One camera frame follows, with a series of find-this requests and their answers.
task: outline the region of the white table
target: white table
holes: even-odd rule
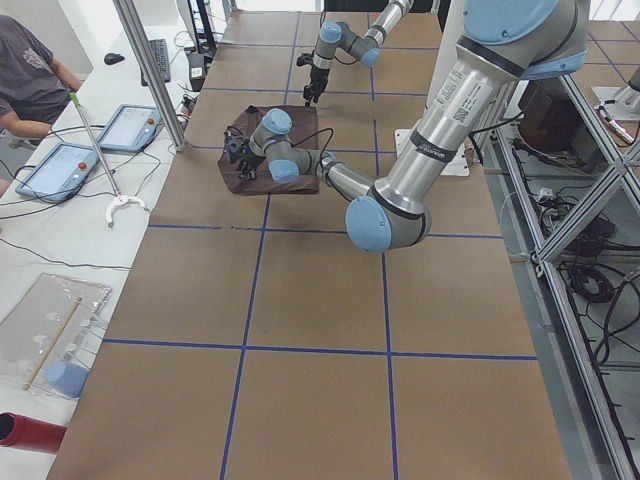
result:
[[[177,27],[148,27],[147,36],[165,38],[170,58],[180,50],[174,44]],[[181,35],[178,43],[184,42]],[[126,57],[116,65],[96,65],[89,78],[78,92],[80,102],[92,124],[104,125],[116,108],[125,103],[154,105],[148,88],[140,84],[140,69],[128,40],[122,35],[111,51]],[[179,52],[171,64],[172,81],[167,90],[172,103],[178,106],[184,90],[188,86],[188,62],[184,53]],[[53,127],[61,130],[82,125],[73,105],[69,105]],[[64,141],[91,145],[84,130],[61,133]],[[34,152],[28,165],[37,164],[60,140],[56,137],[45,139]],[[171,139],[166,130],[160,132],[146,151],[158,160],[146,155],[138,155],[121,169],[129,156],[107,154],[112,168],[116,168],[116,181],[125,194],[138,194],[153,209],[160,195],[174,156]],[[157,166],[153,175],[142,184],[145,176]],[[81,189],[82,195],[111,192],[106,176],[101,175],[98,166],[90,181]],[[15,192],[15,185],[0,199],[0,205],[21,200]],[[149,213],[137,205],[116,210],[113,228],[108,228],[105,211],[112,196],[93,198],[75,197],[70,201],[42,213],[15,219],[0,219],[0,238],[16,245],[28,247],[49,258],[67,263],[90,263],[100,265],[122,265],[130,267],[147,228]],[[18,205],[0,206],[0,218],[40,210],[46,207],[37,201]],[[60,274],[82,280],[108,285],[113,293],[101,317],[109,319],[118,301],[128,272],[109,268],[70,268],[49,264],[29,252],[17,250],[0,243],[0,319],[11,311],[41,273]],[[26,415],[52,423],[66,425],[75,408],[75,402],[53,397],[34,395],[0,384],[0,410]],[[13,448],[0,448],[0,465],[3,478],[44,479],[51,467],[54,456],[25,452]]]

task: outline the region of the keyboard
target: keyboard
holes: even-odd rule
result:
[[[164,38],[158,38],[149,40],[149,47],[151,53],[160,69],[160,75],[165,83],[171,81],[171,65],[169,65],[169,51],[167,50],[167,41]],[[144,73],[140,72],[140,81],[142,86],[146,87],[147,81],[144,78]]]

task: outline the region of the person's arm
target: person's arm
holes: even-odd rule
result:
[[[77,92],[82,85],[82,82],[76,78],[76,76],[71,73],[71,71],[65,67],[62,62],[57,59],[53,59],[51,62],[51,71],[60,79],[62,83],[68,86],[74,92]]]
[[[16,137],[44,138],[51,130],[51,125],[33,120],[21,120],[16,112],[0,115],[0,127],[9,130]]]
[[[5,180],[4,178],[0,178],[0,197],[4,195],[4,192],[7,191],[9,185],[11,185],[11,182]]]

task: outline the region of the computer mouse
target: computer mouse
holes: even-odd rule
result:
[[[124,60],[124,57],[119,53],[109,52],[104,56],[104,63],[107,65],[115,65],[122,60]]]

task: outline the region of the blue cup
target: blue cup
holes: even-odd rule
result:
[[[44,372],[47,383],[60,393],[78,398],[87,381],[89,370],[75,363],[58,361],[52,363]]]

